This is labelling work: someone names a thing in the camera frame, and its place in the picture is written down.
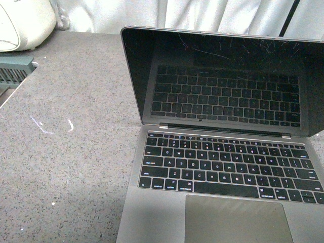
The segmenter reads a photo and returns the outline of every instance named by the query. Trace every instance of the open laptop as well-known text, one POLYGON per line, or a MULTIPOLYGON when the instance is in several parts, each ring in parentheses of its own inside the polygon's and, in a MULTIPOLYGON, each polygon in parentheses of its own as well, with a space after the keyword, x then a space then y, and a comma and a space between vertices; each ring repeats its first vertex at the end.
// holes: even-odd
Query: open laptop
POLYGON ((121 36, 143 126, 117 242, 323 242, 324 43, 121 36))

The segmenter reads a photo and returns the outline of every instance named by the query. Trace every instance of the black cable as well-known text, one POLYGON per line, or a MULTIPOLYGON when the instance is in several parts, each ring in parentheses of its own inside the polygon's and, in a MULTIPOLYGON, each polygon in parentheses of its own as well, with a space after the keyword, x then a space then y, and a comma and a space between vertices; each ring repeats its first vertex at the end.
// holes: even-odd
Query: black cable
POLYGON ((282 29, 280 31, 279 37, 283 37, 284 36, 284 34, 285 34, 285 32, 286 32, 286 30, 288 28, 288 25, 290 24, 290 21, 293 18, 293 15, 294 15, 294 13, 296 11, 296 8, 297 8, 299 2, 300 2, 300 0, 295 0, 294 1, 293 5, 292 5, 292 8, 290 9, 290 11, 289 11, 289 13, 287 15, 287 18, 285 20, 285 23, 283 24, 283 27, 282 27, 282 29))

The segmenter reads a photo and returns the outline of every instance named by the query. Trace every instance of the trackpad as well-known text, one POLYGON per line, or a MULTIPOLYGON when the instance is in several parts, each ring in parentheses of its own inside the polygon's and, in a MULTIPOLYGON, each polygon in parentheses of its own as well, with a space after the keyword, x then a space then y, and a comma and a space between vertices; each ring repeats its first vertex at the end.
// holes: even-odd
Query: trackpad
POLYGON ((185 243, 293 243, 282 204, 186 196, 185 243))

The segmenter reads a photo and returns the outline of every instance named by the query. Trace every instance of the laptop screen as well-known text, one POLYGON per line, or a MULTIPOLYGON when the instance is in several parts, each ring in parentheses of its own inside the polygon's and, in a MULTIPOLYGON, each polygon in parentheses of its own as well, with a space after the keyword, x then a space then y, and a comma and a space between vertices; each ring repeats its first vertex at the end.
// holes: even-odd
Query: laptop screen
POLYGON ((135 27, 122 38, 144 124, 305 137, 323 129, 322 42, 135 27))

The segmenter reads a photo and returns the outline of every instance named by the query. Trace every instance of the white curtain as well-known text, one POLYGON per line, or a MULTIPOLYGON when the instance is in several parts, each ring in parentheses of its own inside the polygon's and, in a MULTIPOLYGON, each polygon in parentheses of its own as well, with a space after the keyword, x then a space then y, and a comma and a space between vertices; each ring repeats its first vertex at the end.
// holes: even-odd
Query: white curtain
MULTIPOLYGON (((294 0, 52 0, 69 31, 119 33, 126 25, 279 36, 294 0)), ((324 1, 301 0, 287 38, 324 35, 324 1)))

